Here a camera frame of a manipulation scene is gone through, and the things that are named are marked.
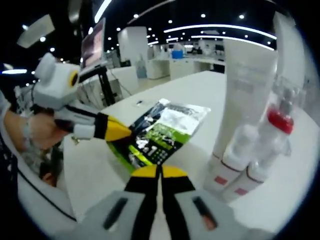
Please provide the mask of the person's left hand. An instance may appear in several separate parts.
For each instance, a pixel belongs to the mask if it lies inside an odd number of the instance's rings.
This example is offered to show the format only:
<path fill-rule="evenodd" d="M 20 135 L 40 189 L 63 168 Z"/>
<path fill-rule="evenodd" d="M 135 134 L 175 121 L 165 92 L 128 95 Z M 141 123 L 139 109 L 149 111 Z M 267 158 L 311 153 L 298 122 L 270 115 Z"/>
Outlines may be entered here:
<path fill-rule="evenodd" d="M 47 150 L 63 140 L 69 133 L 60 129 L 52 115 L 38 113 L 28 118 L 24 128 L 24 145 L 27 149 Z"/>

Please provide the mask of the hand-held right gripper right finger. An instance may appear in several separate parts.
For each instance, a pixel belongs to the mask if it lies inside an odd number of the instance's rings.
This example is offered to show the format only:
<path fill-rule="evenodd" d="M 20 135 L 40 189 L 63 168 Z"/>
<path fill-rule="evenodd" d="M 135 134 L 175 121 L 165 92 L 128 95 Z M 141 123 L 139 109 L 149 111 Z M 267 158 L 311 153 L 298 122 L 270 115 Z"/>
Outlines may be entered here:
<path fill-rule="evenodd" d="M 273 234 L 249 228 L 235 218 L 233 209 L 203 189 L 196 189 L 188 174 L 162 165 L 163 210 L 173 239 L 271 240 Z"/>

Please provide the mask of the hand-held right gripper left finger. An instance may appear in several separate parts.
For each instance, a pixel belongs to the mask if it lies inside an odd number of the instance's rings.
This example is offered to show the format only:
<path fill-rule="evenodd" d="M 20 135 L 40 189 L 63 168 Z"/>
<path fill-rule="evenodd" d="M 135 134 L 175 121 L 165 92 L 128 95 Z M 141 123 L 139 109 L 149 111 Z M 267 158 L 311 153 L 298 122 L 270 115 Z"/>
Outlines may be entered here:
<path fill-rule="evenodd" d="M 56 240 L 148 240 L 157 209 L 159 167 L 135 170 L 124 190 L 113 191 L 74 229 L 58 233 Z"/>

